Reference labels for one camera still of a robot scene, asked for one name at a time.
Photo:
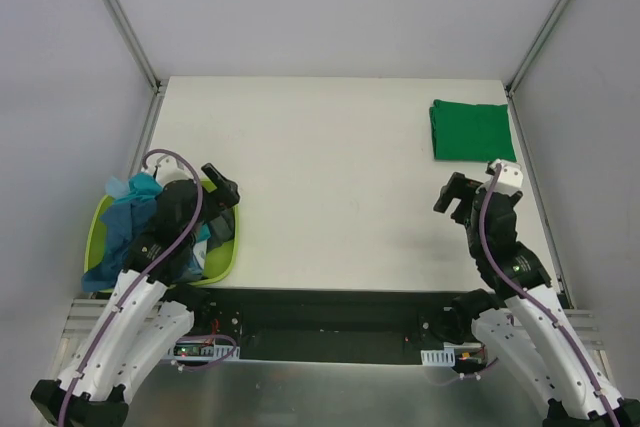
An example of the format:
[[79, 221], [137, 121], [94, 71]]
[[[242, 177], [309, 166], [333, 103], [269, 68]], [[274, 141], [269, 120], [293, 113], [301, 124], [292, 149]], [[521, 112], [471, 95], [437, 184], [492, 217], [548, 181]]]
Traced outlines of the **dark blue t shirt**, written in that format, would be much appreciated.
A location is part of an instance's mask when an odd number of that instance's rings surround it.
[[99, 262], [82, 277], [82, 290], [114, 289], [126, 275], [136, 284], [165, 286], [194, 279], [190, 264], [200, 235], [199, 198], [186, 201], [154, 199], [116, 200], [98, 221], [106, 227]]

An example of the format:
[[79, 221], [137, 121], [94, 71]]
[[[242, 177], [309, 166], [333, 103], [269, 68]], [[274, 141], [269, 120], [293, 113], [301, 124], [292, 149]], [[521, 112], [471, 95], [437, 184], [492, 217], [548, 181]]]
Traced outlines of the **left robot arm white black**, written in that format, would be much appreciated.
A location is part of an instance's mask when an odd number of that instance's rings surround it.
[[236, 182], [212, 164], [202, 171], [212, 191], [194, 178], [163, 187], [85, 342], [57, 378], [35, 385], [31, 400], [49, 424], [121, 426], [146, 377], [179, 341], [220, 339], [238, 348], [217, 326], [212, 296], [176, 282], [197, 228], [227, 219], [240, 201]]

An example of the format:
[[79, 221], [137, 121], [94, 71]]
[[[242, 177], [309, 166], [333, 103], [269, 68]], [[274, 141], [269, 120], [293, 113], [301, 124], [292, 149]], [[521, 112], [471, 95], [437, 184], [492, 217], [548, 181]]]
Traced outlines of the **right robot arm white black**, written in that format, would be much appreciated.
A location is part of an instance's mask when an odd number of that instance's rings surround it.
[[431, 324], [441, 341], [479, 341], [529, 395], [545, 426], [636, 426], [639, 402], [624, 397], [570, 324], [538, 256], [517, 238], [520, 167], [489, 164], [482, 183], [455, 172], [434, 205], [456, 201], [468, 250], [486, 289], [456, 297]]

